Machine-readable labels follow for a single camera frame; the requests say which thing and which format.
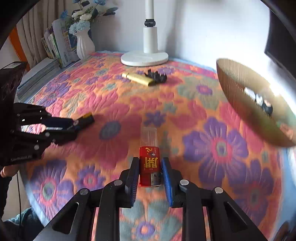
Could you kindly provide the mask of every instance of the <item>white vase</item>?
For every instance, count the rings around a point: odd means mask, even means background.
[[[89,30],[90,28],[87,28],[74,34],[77,37],[77,55],[80,59],[86,59],[95,52],[94,43],[87,34]]]

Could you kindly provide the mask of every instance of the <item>yellow lighter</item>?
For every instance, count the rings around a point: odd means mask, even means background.
[[[139,74],[134,74],[134,73],[130,74],[128,72],[124,72],[124,73],[122,73],[122,77],[127,78],[131,81],[135,81],[135,82],[137,82],[141,85],[145,85],[145,86],[150,86],[153,83],[155,83],[154,79],[151,79],[146,76],[139,75]]]

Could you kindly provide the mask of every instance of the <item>beige curtain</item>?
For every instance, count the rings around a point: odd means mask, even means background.
[[[41,0],[17,23],[20,43],[30,67],[46,58],[41,38],[64,11],[65,0]]]

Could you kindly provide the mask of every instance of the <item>metal screw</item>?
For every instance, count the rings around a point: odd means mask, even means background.
[[[115,181],[113,182],[113,184],[114,184],[115,186],[120,186],[120,185],[122,184],[122,180],[115,180]]]
[[[83,188],[79,191],[80,195],[86,195],[89,191],[86,188]]]
[[[215,188],[215,192],[218,193],[218,194],[221,194],[223,192],[223,189],[222,188]]]
[[[181,184],[182,186],[186,186],[186,185],[189,184],[189,181],[186,180],[186,179],[183,179],[183,180],[180,181],[180,184]]]

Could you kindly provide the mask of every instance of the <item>round white base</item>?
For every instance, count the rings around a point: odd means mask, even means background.
[[[166,52],[144,53],[143,51],[131,51],[121,57],[121,62],[128,66],[146,67],[164,64],[168,61]]]

